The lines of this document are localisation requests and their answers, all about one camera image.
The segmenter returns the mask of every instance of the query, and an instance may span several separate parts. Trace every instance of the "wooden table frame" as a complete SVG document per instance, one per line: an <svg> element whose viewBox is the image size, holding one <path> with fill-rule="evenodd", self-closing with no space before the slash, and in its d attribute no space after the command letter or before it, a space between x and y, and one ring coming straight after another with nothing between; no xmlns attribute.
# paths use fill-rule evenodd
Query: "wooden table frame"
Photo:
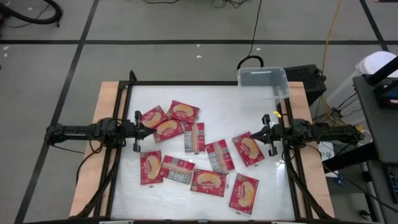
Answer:
<svg viewBox="0 0 398 224"><path fill-rule="evenodd" d="M128 111L129 96L131 89L126 88L129 82L103 82L98 96L98 101L95 109L93 122L106 117L117 117L119 119L126 119ZM237 82L135 82L133 85L237 85ZM289 82L290 101L286 105L282 103L280 106L281 112L291 111L291 115L295 119L306 119L311 121L311 115L308 108L307 97L303 83ZM289 119L283 118L285 125L289 125ZM315 142L309 145L317 148ZM93 142L93 147L98 147L98 142ZM115 149L102 150L101 153L92 155L82 166L80 171L80 178L75 190L70 216L79 213L84 206L90 201L100 181L109 172L113 165L116 154ZM89 146L86 147L85 156L91 154ZM330 200L330 194L326 183L325 174L323 172L322 162L319 153L311 147L305 147L300 150L299 158L301 157L301 164L295 164L295 168L299 174L305 175L305 183L308 190L311 192L315 200L321 207L334 217L333 207ZM97 205L90 216L110 216L111 205L113 200L114 185L116 178L107 187L104 192L100 205ZM297 195L293 203L297 204L298 209L295 209L296 219L316 217L313 211L308 211L308 205L305 203L301 191L297 188L292 190Z"/></svg>

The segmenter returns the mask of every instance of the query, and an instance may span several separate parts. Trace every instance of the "white plastic cover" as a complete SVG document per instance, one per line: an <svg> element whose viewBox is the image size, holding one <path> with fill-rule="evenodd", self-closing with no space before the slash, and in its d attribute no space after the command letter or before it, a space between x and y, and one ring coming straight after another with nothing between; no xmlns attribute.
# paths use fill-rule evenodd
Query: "white plastic cover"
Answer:
<svg viewBox="0 0 398 224"><path fill-rule="evenodd" d="M134 86L128 119L134 120L135 110L145 113L157 105L167 111L172 100L199 107L198 122L205 123L205 142L225 139L236 171L228 174L224 197L192 192L190 185L166 178L153 187L140 185L139 154L132 151L134 140L128 139L121 155L111 216L150 220L294 220L287 173L280 163L282 145L276 142L279 153L269 157L269 147L257 142L266 158L257 167L246 167L232 142L244 131L255 133L263 128L261 118L266 113L276 124L275 101L253 101L252 106L242 108L238 92L236 86ZM194 162L196 168L211 170L207 154L185 153L183 134L159 144L148 136L140 144L141 151L160 149L162 158L169 155ZM236 172L259 180L250 216L239 215L228 207Z"/></svg>

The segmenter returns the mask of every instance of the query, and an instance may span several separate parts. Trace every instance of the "plastic container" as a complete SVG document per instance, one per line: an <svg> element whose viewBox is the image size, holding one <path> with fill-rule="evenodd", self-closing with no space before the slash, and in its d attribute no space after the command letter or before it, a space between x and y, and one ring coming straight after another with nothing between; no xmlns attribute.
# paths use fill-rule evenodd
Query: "plastic container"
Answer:
<svg viewBox="0 0 398 224"><path fill-rule="evenodd" d="M241 100L282 100L289 97L286 73L280 67L240 68L238 87Z"/></svg>
<svg viewBox="0 0 398 224"><path fill-rule="evenodd" d="M396 56L390 52L379 51L362 59L362 61L355 66L356 70L328 97L326 102L329 107L339 107L344 100L348 99L355 93L353 83L354 77L363 74L373 75L395 57ZM398 77L398 71L392 73L389 77ZM358 101L358 96L351 97L339 108L339 110L341 110L341 115L344 116L342 120L346 124L356 124L365 120L363 112L359 110L360 108L361 103Z"/></svg>

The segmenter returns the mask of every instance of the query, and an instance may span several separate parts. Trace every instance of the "red snack package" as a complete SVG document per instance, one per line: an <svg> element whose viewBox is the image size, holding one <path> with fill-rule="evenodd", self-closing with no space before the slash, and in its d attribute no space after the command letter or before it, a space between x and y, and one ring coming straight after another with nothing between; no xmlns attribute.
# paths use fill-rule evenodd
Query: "red snack package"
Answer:
<svg viewBox="0 0 398 224"><path fill-rule="evenodd" d="M229 171L234 170L235 166L229 153L225 140L220 140L207 144L207 153L211 166L215 172L227 174Z"/></svg>
<svg viewBox="0 0 398 224"><path fill-rule="evenodd" d="M141 116L141 122L148 128L154 128L165 120L167 120L166 114L160 106L156 106Z"/></svg>
<svg viewBox="0 0 398 224"><path fill-rule="evenodd" d="M166 116L193 124L197 119L198 113L199 108L173 100Z"/></svg>
<svg viewBox="0 0 398 224"><path fill-rule="evenodd" d="M185 152L205 151L205 124L185 123Z"/></svg>
<svg viewBox="0 0 398 224"><path fill-rule="evenodd" d="M191 190L224 197L226 174L195 169Z"/></svg>
<svg viewBox="0 0 398 224"><path fill-rule="evenodd" d="M194 163L171 156L165 156L159 174L162 177L189 184L191 182L194 166Z"/></svg>
<svg viewBox="0 0 398 224"><path fill-rule="evenodd" d="M264 159L259 146L254 139L250 138L251 133L244 133L238 137L232 138L236 149L242 157L244 165L250 166Z"/></svg>
<svg viewBox="0 0 398 224"><path fill-rule="evenodd" d="M174 119L165 121L156 127L156 132L154 133L155 142L158 143L183 132L184 129L182 128L181 122Z"/></svg>
<svg viewBox="0 0 398 224"><path fill-rule="evenodd" d="M229 207L251 215L258 184L258 180L238 174Z"/></svg>
<svg viewBox="0 0 398 224"><path fill-rule="evenodd" d="M163 182L159 175L162 156L160 151L141 152L141 185Z"/></svg>

